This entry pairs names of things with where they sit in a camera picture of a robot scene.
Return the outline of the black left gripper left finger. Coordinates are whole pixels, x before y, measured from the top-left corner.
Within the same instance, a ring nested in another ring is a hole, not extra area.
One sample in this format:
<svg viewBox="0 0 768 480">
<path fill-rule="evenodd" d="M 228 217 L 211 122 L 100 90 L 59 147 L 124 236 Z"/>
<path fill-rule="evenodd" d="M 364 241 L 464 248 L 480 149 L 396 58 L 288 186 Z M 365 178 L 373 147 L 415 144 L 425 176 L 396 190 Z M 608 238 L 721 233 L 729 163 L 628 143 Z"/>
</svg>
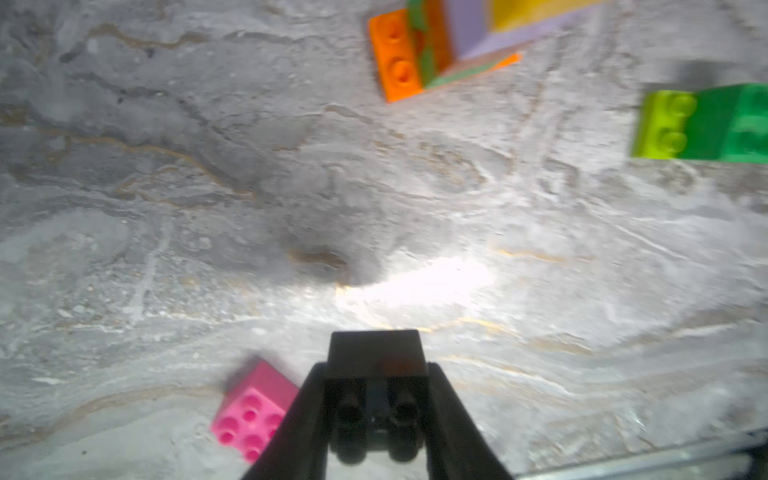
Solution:
<svg viewBox="0 0 768 480">
<path fill-rule="evenodd" d="M 313 366 L 284 420 L 243 480 L 326 478 L 330 421 L 324 362 Z"/>
</svg>

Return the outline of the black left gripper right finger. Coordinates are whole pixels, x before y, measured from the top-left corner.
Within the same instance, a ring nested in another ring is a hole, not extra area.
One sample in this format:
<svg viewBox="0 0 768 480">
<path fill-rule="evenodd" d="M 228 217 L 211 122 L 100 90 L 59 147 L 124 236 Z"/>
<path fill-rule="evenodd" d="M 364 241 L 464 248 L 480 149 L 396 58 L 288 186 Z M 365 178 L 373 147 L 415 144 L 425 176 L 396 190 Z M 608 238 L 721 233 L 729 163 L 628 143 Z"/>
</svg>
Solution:
<svg viewBox="0 0 768 480">
<path fill-rule="evenodd" d="M 442 368 L 428 363 L 425 415 L 430 479 L 511 480 L 463 406 Z"/>
</svg>

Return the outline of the pink lego brick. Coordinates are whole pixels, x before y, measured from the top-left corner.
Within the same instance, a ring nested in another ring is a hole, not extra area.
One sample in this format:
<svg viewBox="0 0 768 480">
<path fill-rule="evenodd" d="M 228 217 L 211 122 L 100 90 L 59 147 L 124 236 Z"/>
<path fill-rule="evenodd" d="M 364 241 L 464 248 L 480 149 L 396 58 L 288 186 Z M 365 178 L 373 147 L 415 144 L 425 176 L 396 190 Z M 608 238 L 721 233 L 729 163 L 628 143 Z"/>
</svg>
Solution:
<svg viewBox="0 0 768 480">
<path fill-rule="evenodd" d="M 225 447 L 236 449 L 249 463 L 255 463 L 277 433 L 299 387 L 260 361 L 224 397 L 210 431 Z"/>
</svg>

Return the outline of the black lego brick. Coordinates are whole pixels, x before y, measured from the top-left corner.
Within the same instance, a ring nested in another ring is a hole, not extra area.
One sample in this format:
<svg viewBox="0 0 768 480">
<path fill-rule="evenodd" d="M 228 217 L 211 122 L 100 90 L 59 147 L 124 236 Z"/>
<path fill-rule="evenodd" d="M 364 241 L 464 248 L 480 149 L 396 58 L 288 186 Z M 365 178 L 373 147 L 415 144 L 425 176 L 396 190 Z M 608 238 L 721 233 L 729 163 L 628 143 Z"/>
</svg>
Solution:
<svg viewBox="0 0 768 480">
<path fill-rule="evenodd" d="M 384 451 L 414 460 L 424 441 L 428 368 L 416 330 L 348 331 L 331 336 L 326 365 L 331 450 L 357 465 Z"/>
</svg>

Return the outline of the orange lego plate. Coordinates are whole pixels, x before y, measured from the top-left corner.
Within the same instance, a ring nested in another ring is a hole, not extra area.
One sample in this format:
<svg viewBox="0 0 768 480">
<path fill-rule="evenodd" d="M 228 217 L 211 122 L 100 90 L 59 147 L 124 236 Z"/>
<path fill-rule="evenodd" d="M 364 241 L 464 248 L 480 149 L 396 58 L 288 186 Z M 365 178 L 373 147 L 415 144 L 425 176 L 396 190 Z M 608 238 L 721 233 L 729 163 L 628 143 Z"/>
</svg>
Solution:
<svg viewBox="0 0 768 480">
<path fill-rule="evenodd" d="M 378 79 L 384 98 L 392 103 L 423 93 L 412 36 L 407 22 L 407 9 L 378 15 L 368 21 L 368 30 L 378 68 Z M 502 56 L 494 70 L 518 63 L 519 52 Z"/>
</svg>

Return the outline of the lilac lego brick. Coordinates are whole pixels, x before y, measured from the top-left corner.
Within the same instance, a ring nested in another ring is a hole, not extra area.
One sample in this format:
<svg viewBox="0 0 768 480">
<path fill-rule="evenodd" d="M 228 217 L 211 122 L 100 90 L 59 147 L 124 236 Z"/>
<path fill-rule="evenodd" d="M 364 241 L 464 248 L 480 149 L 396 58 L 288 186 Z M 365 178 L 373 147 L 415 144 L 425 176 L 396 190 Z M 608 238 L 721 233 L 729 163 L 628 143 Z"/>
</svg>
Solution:
<svg viewBox="0 0 768 480">
<path fill-rule="evenodd" d="M 470 60 L 504 49 L 517 47 L 549 34 L 575 20 L 587 9 L 560 15 L 516 29 L 494 32 L 489 24 L 490 1 L 444 1 L 449 23 L 450 39 L 460 60 Z"/>
</svg>

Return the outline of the green lego with number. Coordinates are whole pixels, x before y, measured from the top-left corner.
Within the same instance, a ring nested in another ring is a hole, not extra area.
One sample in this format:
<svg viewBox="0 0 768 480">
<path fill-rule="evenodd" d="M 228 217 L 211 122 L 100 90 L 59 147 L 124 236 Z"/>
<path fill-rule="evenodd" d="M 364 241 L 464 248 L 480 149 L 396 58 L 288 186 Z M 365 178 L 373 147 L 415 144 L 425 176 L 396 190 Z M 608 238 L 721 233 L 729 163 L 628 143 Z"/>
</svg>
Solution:
<svg viewBox="0 0 768 480">
<path fill-rule="evenodd" d="M 687 120 L 685 160 L 767 162 L 767 85 L 750 83 L 698 91 Z"/>
</svg>

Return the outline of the brown orange square lego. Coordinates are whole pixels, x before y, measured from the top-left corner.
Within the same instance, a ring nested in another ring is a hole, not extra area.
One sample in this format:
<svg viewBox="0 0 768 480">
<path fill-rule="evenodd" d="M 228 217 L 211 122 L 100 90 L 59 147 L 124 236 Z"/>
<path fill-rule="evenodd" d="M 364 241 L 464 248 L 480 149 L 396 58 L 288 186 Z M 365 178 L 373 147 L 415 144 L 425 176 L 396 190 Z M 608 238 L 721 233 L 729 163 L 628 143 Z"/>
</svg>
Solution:
<svg viewBox="0 0 768 480">
<path fill-rule="evenodd" d="M 426 0 L 424 9 L 437 71 L 444 74 L 454 60 L 446 10 L 442 0 Z"/>
</svg>

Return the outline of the yellow lego brick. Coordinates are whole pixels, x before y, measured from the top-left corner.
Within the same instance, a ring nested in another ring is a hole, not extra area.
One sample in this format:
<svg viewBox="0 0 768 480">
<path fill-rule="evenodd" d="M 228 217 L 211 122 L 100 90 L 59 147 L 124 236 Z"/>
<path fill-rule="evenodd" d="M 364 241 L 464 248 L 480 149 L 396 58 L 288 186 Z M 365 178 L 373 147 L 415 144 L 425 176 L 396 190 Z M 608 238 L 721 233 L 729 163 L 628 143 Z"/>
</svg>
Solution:
<svg viewBox="0 0 768 480">
<path fill-rule="evenodd" d="M 600 0 L 491 0 L 489 24 L 494 32 L 503 32 L 577 12 L 598 3 Z"/>
</svg>

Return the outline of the green square lego brick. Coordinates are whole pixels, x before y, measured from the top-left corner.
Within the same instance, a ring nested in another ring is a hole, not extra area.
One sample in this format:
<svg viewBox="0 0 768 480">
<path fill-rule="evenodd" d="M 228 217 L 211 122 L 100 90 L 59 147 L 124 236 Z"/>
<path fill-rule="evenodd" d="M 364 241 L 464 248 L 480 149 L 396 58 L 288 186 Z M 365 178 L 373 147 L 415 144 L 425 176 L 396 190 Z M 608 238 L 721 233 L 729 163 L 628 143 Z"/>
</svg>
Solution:
<svg viewBox="0 0 768 480">
<path fill-rule="evenodd" d="M 416 54 L 416 66 L 422 86 L 425 89 L 436 88 L 488 70 L 494 70 L 502 63 L 502 57 L 460 60 L 454 52 L 450 39 L 454 60 L 447 72 L 440 74 L 437 71 L 435 55 L 429 37 L 424 2 L 422 0 L 407 2 L 407 22 Z"/>
</svg>

